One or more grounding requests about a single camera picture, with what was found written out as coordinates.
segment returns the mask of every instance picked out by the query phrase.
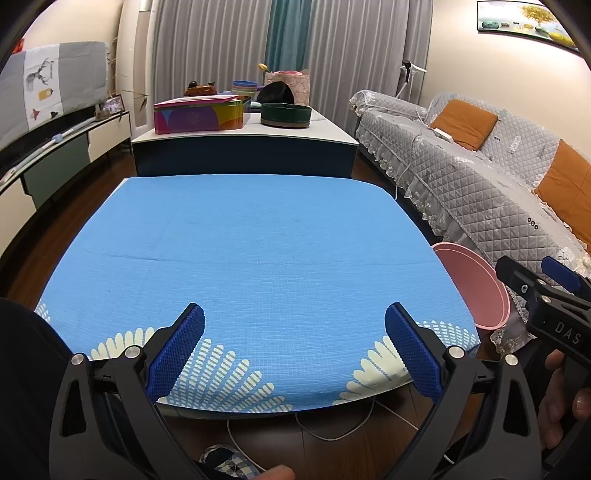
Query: finger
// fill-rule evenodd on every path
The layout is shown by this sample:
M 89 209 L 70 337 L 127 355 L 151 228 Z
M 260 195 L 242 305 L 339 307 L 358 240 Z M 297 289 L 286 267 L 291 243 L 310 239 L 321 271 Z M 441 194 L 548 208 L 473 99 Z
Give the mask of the finger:
M 550 378 L 550 383 L 546 389 L 546 396 L 544 397 L 546 410 L 551 422 L 560 421 L 566 414 L 569 408 L 564 396 L 564 375 L 561 368 L 555 370 Z
M 573 414 L 577 420 L 587 421 L 591 416 L 591 389 L 579 391 L 573 400 Z
M 564 361 L 564 353 L 562 353 L 560 350 L 554 350 L 551 354 L 549 354 L 546 357 L 546 361 L 544 363 L 544 365 L 546 366 L 546 368 L 548 370 L 556 370 L 558 367 L 560 367 L 560 365 L 562 365 L 562 362 Z
M 562 426 L 560 425 L 560 422 L 550 421 L 545 399 L 540 403 L 538 427 L 540 429 L 540 439 L 542 440 L 543 445 L 548 449 L 556 448 L 562 440 Z
M 296 480 L 296 474 L 288 466 L 278 465 L 257 476 L 257 480 Z

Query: white table top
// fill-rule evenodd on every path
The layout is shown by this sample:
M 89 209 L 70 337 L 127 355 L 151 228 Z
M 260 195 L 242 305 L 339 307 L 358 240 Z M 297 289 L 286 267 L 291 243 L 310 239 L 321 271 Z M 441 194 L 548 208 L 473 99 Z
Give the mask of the white table top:
M 268 127 L 261 123 L 260 113 L 245 113 L 244 127 L 236 130 L 216 130 L 208 132 L 157 135 L 154 129 L 152 129 L 149 132 L 146 132 L 134 139 L 133 143 L 149 142 L 153 140 L 167 140 L 169 138 L 215 137 L 218 135 L 261 135 L 268 137 L 308 138 L 310 140 L 322 140 L 326 142 L 359 145 L 357 140 L 345 133 L 326 117 L 319 114 L 316 110 L 312 110 L 310 126 L 308 128 Z

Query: tv cover cloth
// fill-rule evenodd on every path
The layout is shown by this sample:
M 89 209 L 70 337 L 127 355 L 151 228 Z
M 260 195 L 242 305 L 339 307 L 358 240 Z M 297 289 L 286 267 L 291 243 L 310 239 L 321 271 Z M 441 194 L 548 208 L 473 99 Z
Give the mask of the tv cover cloth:
M 107 100 L 107 53 L 105 42 L 79 41 L 11 55 L 0 72 L 0 150 L 58 116 Z
M 195 302 L 205 332 L 160 401 L 276 413 L 411 381 L 385 331 L 395 301 L 447 346 L 478 345 L 442 264 L 384 190 L 198 175 L 122 184 L 72 242 L 37 312 L 72 351 L 99 359 L 143 345 Z

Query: dark green round tray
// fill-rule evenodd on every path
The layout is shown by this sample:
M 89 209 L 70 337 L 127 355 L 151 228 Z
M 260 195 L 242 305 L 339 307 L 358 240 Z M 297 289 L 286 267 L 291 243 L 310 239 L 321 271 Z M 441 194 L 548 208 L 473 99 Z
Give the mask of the dark green round tray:
M 312 108 L 289 103 L 263 103 L 261 123 L 269 127 L 306 128 L 310 126 Z

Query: plaid slipper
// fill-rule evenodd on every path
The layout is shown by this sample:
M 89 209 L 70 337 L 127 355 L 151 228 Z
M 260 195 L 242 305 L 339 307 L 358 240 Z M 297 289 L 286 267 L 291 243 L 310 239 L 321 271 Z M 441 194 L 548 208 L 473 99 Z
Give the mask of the plaid slipper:
M 261 474 L 248 458 L 229 445 L 212 445 L 199 461 L 218 472 L 243 480 L 252 480 Z

